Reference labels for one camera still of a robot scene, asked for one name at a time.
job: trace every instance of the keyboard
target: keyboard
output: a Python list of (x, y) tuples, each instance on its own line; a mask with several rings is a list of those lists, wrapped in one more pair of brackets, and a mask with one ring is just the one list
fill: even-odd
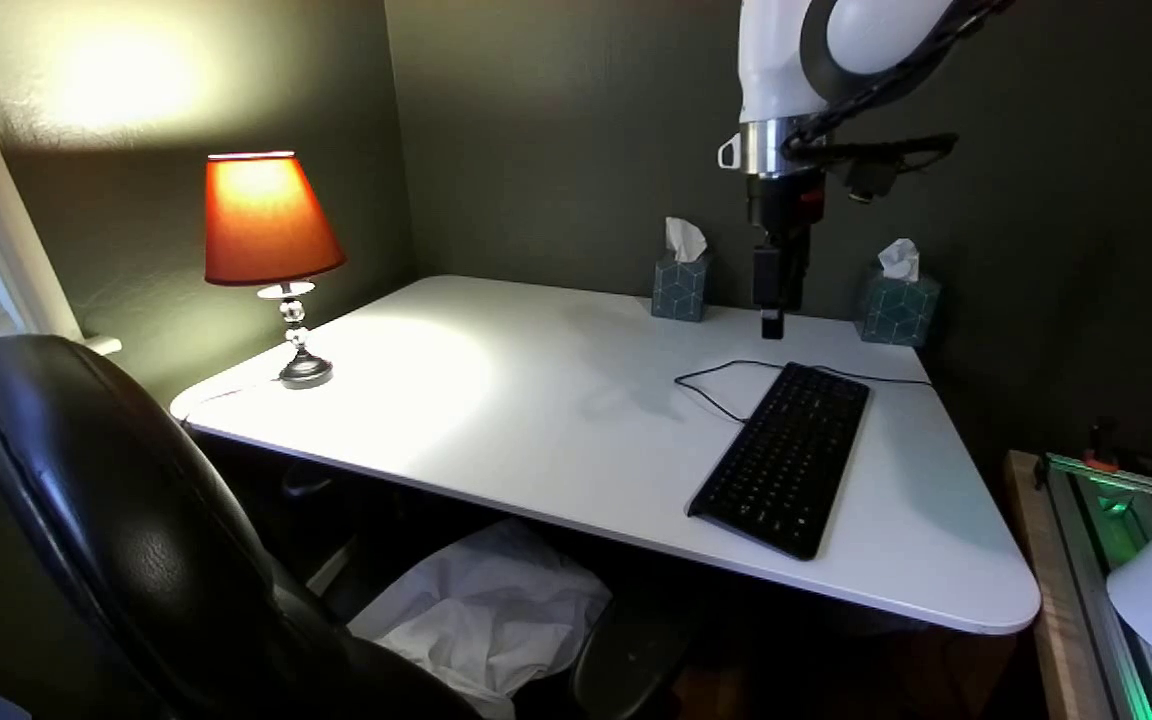
[(727, 457), (691, 496), (688, 515), (811, 560), (849, 468), (865, 399), (865, 386), (782, 364)]

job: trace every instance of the lamp base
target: lamp base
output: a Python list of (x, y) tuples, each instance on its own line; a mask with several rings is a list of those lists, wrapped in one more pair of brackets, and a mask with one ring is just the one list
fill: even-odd
[(291, 364), (280, 373), (289, 390), (314, 390), (331, 379), (331, 364), (297, 343)]

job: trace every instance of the desktop surface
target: desktop surface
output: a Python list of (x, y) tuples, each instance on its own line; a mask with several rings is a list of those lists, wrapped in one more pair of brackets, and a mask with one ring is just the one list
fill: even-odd
[[(853, 325), (708, 309), (656, 319), (640, 296), (415, 281), (310, 331), (337, 364), (319, 390), (274, 386), (289, 347), (174, 396), (190, 434), (357, 468), (393, 484), (504, 510), (782, 588), (1002, 636), (1036, 580), (910, 347), (865, 343)], [(778, 557), (688, 515), (741, 425), (673, 379), (722, 362), (814, 364), (866, 386), (866, 410), (814, 560)], [(747, 416), (776, 373), (696, 386)]]

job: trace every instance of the keyboard cable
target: keyboard cable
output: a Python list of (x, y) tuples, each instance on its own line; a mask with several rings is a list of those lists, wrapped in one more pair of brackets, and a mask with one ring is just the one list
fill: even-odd
[[(722, 413), (730, 425), (747, 425), (747, 416), (727, 413), (727, 410), (722, 410), (719, 399), (713, 399), (700, 386), (691, 386), (691, 379), (714, 376), (714, 373), (722, 373), (722, 370), (772, 370), (772, 373), (778, 373), (782, 364), (744, 362), (744, 358), (741, 358), (741, 362), (722, 362), (722, 364), (713, 364), (713, 370), (680, 373), (680, 376), (673, 379), (676, 390), (688, 390), (688, 393), (696, 393), (703, 406), (713, 406), (714, 413)], [(833, 373), (833, 376), (861, 379), (861, 386), (929, 386), (929, 379), (910, 379), (910, 376), (841, 373), (841, 370), (828, 370), (828, 364), (802, 364), (802, 370)]]

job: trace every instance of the tissue box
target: tissue box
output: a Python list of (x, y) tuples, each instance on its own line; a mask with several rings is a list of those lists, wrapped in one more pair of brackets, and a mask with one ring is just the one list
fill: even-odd
[(703, 317), (708, 259), (676, 265), (660, 259), (652, 281), (652, 317), (700, 319)]
[(938, 284), (930, 278), (906, 284), (877, 274), (861, 291), (855, 331), (873, 343), (921, 347), (929, 342), (934, 301)]

